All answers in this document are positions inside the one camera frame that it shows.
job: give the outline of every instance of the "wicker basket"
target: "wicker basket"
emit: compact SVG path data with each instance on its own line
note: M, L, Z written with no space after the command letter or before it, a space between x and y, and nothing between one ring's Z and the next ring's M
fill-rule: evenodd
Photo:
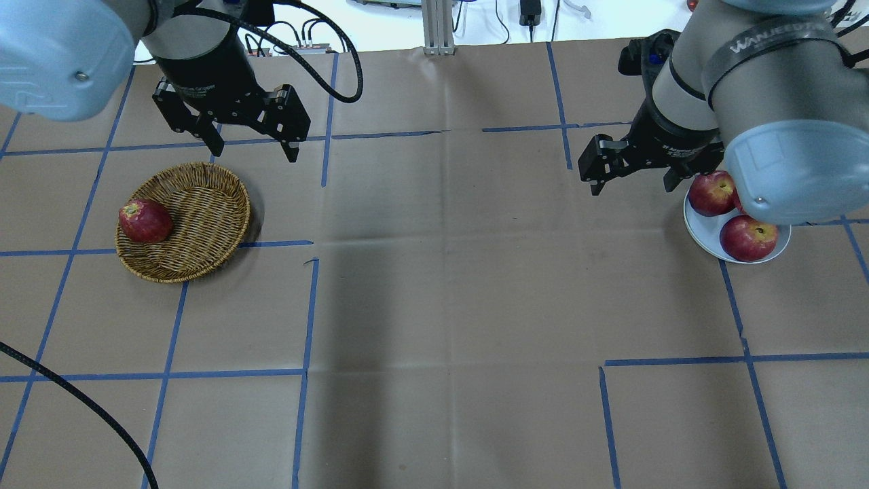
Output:
M160 243L135 243L118 224L117 256L138 277L172 284L222 265L242 242L250 198L241 180L216 164L194 162L157 173L130 197L163 204L174 227Z

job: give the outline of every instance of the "black cable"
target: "black cable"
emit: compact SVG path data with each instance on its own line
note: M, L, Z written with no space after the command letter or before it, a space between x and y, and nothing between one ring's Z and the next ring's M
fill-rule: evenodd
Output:
M853 67L855 64L869 59L869 50L862 50L848 57L848 64Z
M555 20L552 21L552 39L549 39L549 42L553 43L555 41L555 28L558 27L558 11L561 9L561 0L558 0L558 3L555 4Z
M830 21L830 25L838 27L839 23L842 22L842 19L844 19L846 15L848 15L848 11L851 10L855 3L857 3L857 0L847 0L845 5L843 5L841 9L836 10L836 13L833 14L833 20Z
M272 23L269 27L267 27L267 28L265 29L265 31L266 31L266 32L269 32L269 29L271 29L272 27L275 27L277 24L288 25L289 28L293 30L293 35L295 36L295 43L296 43L296 45L297 45L298 47L300 47L300 48L302 47L302 40L299 38L299 32L295 29L295 26L294 26L293 24L291 24L291 23L289 23L289 22L287 22L287 21L285 21L285 20L279 20L279 21L277 21L277 22L275 22L275 23ZM247 39L248 36L250 36L250 34L245 34L245 35L244 35L244 38ZM259 41L258 43L256 43L256 48L257 48L258 50L262 50L262 41L264 41L264 39L263 39L262 37L260 37L260 41ZM278 53L278 54L283 54L283 55L287 54L286 51L284 51L284 50L278 50L276 47L273 47L272 50L273 50L274 52Z
M254 50L250 47L250 40L253 39L254 45L256 46L256 57L259 57L262 53L262 49L259 44L256 43L256 37L251 36L247 32L244 33L244 45L248 48L248 54L250 56L254 56Z
M311 14L314 14L315 16L318 16L319 18L321 18L323 20L323 22L328 24L328 26L331 27L335 31L336 34L338 34L338 37L342 37L345 41L347 41L347 46L348 46L349 51L350 51L350 56L353 57L353 64L356 68L356 93L355 94L348 97L346 95L342 95L341 93L338 93L337 90L335 90L334 88L329 86L328 82L326 80L324 80L320 76L320 74L317 73L317 71L314 69L314 67L312 67L307 61L305 61L305 58L302 57L302 55L300 55L298 52L296 52L292 48L292 46L290 46L287 43L284 43L282 40L278 39L277 37L272 36L271 34L260 29L259 27L256 27L252 23L249 23L247 21L243 21L241 19L224 14L223 12L218 12L216 10L200 9L200 8L196 8L196 7L194 7L194 8L180 8L180 7L176 8L175 15L176 16L201 16L201 17L214 18L214 19L226 22L226 23L231 23L231 24L233 24L237 27L240 27L242 29L249 30L250 32L253 32L258 36L262 36L262 37L268 39L275 46L278 46L282 50L287 51L287 54L289 54L296 62L298 62L302 66L302 68L304 68L304 70L307 71L308 74L314 78L314 80L317 82L317 84L319 84L329 95L334 97L336 100L344 102L345 104L352 104L353 102L359 100L360 97L362 97L362 63L359 61L359 53L356 51L356 47L353 45L353 41L350 40L350 38L347 36L347 34L344 33L344 31L341 29L341 27L339 27L338 24L336 24L334 21L332 21L332 19L326 17L326 15L323 14L322 12L320 12L319 10L317 10L313 7L310 7L310 6L306 5L305 3L299 2L298 0L274 0L274 3L280 4L280 5L289 5L291 7L296 7L297 9L302 9L302 10L305 10L305 11L311 13Z
M321 23L321 22L323 22L323 19L321 19L321 18L316 19L316 20L315 20L314 22L312 22L311 25L308 27L308 40L311 42L311 44L314 43L314 35L312 34L312 32L313 32L313 30L314 30L314 26L317 25L317 24L319 24L319 23ZM341 41L341 48L342 48L342 50L343 50L344 52L347 52L347 45L344 43L344 40L341 39L340 37L338 37L338 40Z
M6 345L2 341L0 341L0 352L6 353L15 360L18 360L19 362L27 365L29 368L41 373L45 378L51 380L55 384L60 385L66 392L69 392L70 394L75 396L76 399L82 401L84 405L90 408L91 411L95 412L97 416L99 416L103 419L103 421L108 423L109 426L111 426L111 429L115 430L115 433L117 433L117 435L121 437L123 442L126 443L129 449L132 450L133 453L136 455L136 458L139 459L139 464L142 465L142 469L145 471L145 478L148 480L148 484L151 486L151 489L158 489L157 479L154 476L154 471L151 470L151 464L148 461L148 457L145 457L144 452L142 452L142 449L139 448L139 445L136 444L135 440L133 440L133 437L129 435L127 430L123 429L123 426L121 426L121 424L118 423L117 420L112 418L111 414L108 414L106 410L104 410L99 404L94 402L94 399L89 398L87 394L79 391L77 387L67 382L65 378L57 375L56 373L46 368L45 365L40 364L33 358L28 357L27 355L19 352L18 350L12 348L9 345Z
M859 29L864 23L869 22L869 14L864 15L859 21L852 23L851 25L845 27L843 30L840 30L836 33L837 37L847 36L851 34L855 30Z
M459 15L455 18L455 22L453 22L453 34L459 29L459 22L461 21L461 8L465 6L464 2L459 2Z
M317 19L317 18L310 18L310 19L308 19L308 20L306 20L305 22L302 23L302 40L305 40L305 39L306 39L306 37L305 37L305 29L308 27L308 23L309 23L309 22L316 22L316 21L318 21L318 20L320 20L320 19Z
M503 27L504 30L507 31L507 39L505 39L504 42L501 44L509 43L510 42L510 29L508 29L507 26L504 24L504 21L501 20L501 14L498 13L498 0L494 0L494 16L498 17L498 22L501 23L501 27Z

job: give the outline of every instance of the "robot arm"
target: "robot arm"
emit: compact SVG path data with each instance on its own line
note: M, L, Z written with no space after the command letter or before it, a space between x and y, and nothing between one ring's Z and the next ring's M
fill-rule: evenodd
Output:
M247 125L279 141L294 162L308 136L308 113L291 85L264 90L256 82L237 36L238 24L273 23L273 3L322 16L288 0L11 0L0 10L0 104L59 121L93 117L129 75L141 40L165 75L153 98L173 131L190 132L219 156L223 140L215 123ZM34 32L44 42L32 43ZM354 102L362 74L348 45L356 94L341 96L315 78L343 102Z
M746 211L776 224L869 203L869 78L846 63L823 11L833 0L703 0L681 34L632 42L620 71L647 99L619 142L598 135L580 177L668 167L665 186L723 158Z

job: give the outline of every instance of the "apple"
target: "apple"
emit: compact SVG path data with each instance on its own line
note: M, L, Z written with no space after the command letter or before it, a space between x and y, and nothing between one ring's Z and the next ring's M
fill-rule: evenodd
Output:
M118 211L123 233L138 243L157 243L172 232L172 217L154 200L134 198Z
M739 261L753 262L766 257L779 241L779 228L775 224L741 214L731 218L719 234L721 248Z
M733 188L733 206L736 207L736 210L740 212L740 214L746 214L746 210L742 208L742 201L740 201L740 194Z
M694 178L688 189L688 202L701 216L720 216L733 210L735 192L736 184L730 174L717 170Z

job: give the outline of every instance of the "white plate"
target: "white plate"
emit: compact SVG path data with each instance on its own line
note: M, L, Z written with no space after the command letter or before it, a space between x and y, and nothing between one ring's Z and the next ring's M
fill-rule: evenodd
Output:
M700 245L700 248L708 251L710 254L717 258L721 258L722 260L728 261L730 263L741 263L747 265L756 265L758 263L765 263L769 260L778 257L781 252L785 250L785 247L791 241L791 226L777 225L779 228L779 242L775 244L775 248L773 252L761 258L760 260L753 262L744 262L739 261L728 255L724 249L721 248L721 242L719 235L721 233L721 228L724 227L724 224L727 223L731 218L739 216L740 212L736 209L728 212L727 214L722 214L720 216L713 216L711 218L707 218L706 216L701 216L691 207L691 204L688 202L688 195L685 195L685 203L683 209L683 215L685 216L685 226L688 228L688 232L691 234L691 238L694 238L694 241Z

